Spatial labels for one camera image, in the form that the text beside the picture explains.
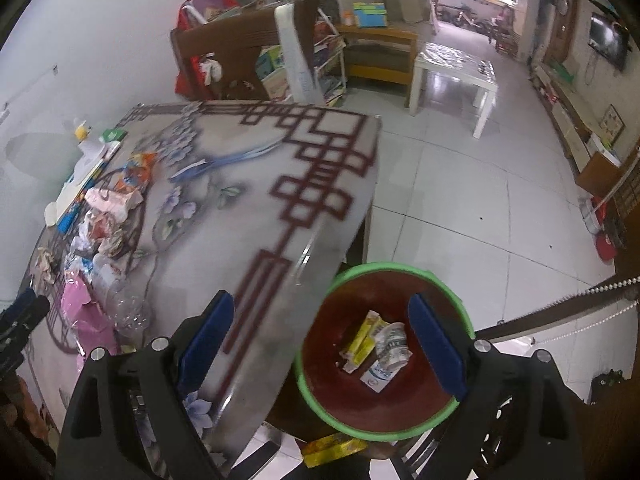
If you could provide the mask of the wooden bench sofa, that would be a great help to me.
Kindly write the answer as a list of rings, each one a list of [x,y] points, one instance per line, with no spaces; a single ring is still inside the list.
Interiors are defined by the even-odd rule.
[[[344,62],[349,79],[398,84],[411,96],[416,55],[434,35],[430,0],[319,0],[320,9],[331,19],[345,40]],[[347,14],[357,3],[382,3],[387,24],[360,27]]]

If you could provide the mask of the orange snack bag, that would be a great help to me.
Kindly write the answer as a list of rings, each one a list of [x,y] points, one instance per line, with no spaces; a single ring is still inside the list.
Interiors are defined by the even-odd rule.
[[[144,193],[152,181],[155,162],[155,153],[134,154],[122,168],[120,177],[115,184],[115,190],[121,193],[134,191]]]

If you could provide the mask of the clear plastic bottle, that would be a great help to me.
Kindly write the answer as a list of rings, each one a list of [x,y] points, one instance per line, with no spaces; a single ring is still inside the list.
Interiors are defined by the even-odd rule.
[[[142,293],[109,258],[93,260],[92,287],[96,299],[120,336],[142,344],[152,315]]]

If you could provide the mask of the brown tissue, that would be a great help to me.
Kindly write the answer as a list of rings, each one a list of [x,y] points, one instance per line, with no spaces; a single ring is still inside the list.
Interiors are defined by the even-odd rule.
[[[44,283],[53,285],[57,275],[58,262],[55,256],[48,248],[37,247],[35,260],[32,263],[32,277],[30,278],[32,284]]]

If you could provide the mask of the white paper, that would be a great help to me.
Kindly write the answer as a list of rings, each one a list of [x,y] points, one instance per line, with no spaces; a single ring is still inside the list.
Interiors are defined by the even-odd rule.
[[[125,226],[109,212],[90,209],[78,226],[70,251],[85,257],[96,254],[117,259],[128,248]]]

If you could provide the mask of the yellow white box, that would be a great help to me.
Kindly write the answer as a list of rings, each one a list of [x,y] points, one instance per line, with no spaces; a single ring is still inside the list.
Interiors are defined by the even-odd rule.
[[[356,372],[370,356],[376,345],[378,333],[388,325],[378,312],[370,310],[360,324],[356,335],[341,352],[345,360],[342,370],[347,374]]]

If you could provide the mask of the framed geometric picture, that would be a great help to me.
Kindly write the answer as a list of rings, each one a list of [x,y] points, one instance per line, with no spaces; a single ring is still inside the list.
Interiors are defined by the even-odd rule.
[[[613,104],[610,104],[599,122],[600,139],[612,148],[617,138],[625,129],[625,123]]]

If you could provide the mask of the yellow package on floor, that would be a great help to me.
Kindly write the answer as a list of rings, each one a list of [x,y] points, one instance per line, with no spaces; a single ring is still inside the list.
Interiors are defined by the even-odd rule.
[[[348,434],[331,434],[306,443],[300,452],[306,467],[314,468],[357,454],[368,446],[367,441]]]

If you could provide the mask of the dark wooden chair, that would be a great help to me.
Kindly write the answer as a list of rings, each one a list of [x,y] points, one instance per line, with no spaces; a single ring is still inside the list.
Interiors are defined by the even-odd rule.
[[[314,66],[314,26],[318,18],[319,0],[294,0],[292,3],[303,54],[308,66]],[[215,100],[270,99],[258,76],[256,64],[265,48],[281,48],[274,20],[276,7],[264,6],[214,21],[215,44],[210,50],[217,61],[214,67],[220,67],[222,73],[221,80],[210,85],[218,94]]]

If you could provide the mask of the newspaper wad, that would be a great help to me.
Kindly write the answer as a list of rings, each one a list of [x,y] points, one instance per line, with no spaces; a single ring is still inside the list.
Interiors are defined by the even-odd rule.
[[[390,323],[375,336],[376,357],[389,370],[395,366],[406,366],[412,356],[408,348],[405,324]]]

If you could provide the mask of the colourful toy box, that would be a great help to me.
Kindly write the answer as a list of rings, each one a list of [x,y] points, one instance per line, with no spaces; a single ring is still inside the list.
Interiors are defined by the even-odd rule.
[[[355,24],[359,28],[385,28],[388,26],[387,11],[382,2],[355,2],[352,6]]]

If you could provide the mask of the green small box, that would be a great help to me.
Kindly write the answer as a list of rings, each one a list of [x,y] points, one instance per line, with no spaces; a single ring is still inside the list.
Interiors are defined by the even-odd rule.
[[[120,142],[127,135],[127,131],[122,128],[105,129],[100,140],[103,143]]]

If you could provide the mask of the pink plastic bag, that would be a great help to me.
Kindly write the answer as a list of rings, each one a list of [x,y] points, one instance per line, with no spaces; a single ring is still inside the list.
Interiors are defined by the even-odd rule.
[[[60,311],[75,339],[79,353],[78,368],[82,367],[95,348],[101,347],[111,356],[119,354],[112,322],[78,273],[68,274],[65,278]]]

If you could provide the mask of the white cloth strip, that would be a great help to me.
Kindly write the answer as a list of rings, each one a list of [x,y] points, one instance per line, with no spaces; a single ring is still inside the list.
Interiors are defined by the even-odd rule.
[[[308,66],[303,54],[294,23],[294,10],[293,3],[281,4],[274,10],[288,88],[295,103],[323,105],[323,93],[314,66]]]

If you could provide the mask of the white side table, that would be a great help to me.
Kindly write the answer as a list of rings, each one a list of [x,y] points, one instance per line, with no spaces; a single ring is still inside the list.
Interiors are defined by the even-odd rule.
[[[462,84],[470,84],[476,88],[473,104],[480,110],[480,114],[473,130],[473,138],[480,140],[499,89],[494,66],[491,62],[459,49],[426,42],[422,50],[416,54],[413,62],[413,76],[408,102],[411,116],[416,116],[418,112],[420,89],[426,73],[454,78],[461,81]]]

